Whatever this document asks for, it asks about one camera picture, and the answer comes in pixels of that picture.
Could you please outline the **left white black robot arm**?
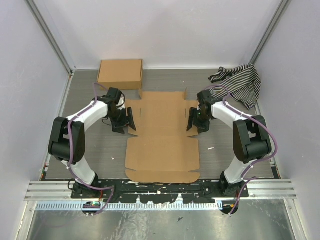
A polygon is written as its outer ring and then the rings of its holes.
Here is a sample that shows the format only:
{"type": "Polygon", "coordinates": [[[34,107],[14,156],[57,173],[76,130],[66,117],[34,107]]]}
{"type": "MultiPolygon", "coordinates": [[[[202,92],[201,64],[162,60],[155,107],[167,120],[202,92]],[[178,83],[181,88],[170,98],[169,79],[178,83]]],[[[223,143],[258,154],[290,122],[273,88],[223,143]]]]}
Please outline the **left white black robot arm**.
{"type": "Polygon", "coordinates": [[[68,117],[53,121],[48,153],[66,166],[74,176],[73,191],[88,198],[96,198],[105,191],[99,177],[86,158],[86,131],[99,120],[109,119],[112,131],[124,134],[124,128],[136,130],[133,110],[125,107],[125,97],[103,95],[94,98],[88,106],[68,117]]]}

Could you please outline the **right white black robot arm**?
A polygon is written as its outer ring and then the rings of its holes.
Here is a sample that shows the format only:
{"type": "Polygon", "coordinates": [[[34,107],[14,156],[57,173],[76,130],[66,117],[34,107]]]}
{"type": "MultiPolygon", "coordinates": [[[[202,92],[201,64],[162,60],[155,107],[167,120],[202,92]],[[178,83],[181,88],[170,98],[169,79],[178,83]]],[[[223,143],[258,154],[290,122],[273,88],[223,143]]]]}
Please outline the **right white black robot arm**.
{"type": "Polygon", "coordinates": [[[218,190],[225,197],[232,197],[244,185],[247,172],[254,162],[271,153],[272,145],[265,119],[261,115],[245,115],[221,98],[199,99],[198,107],[189,109],[186,130],[192,127],[205,133],[210,120],[218,119],[232,130],[234,159],[220,175],[218,190]]]}

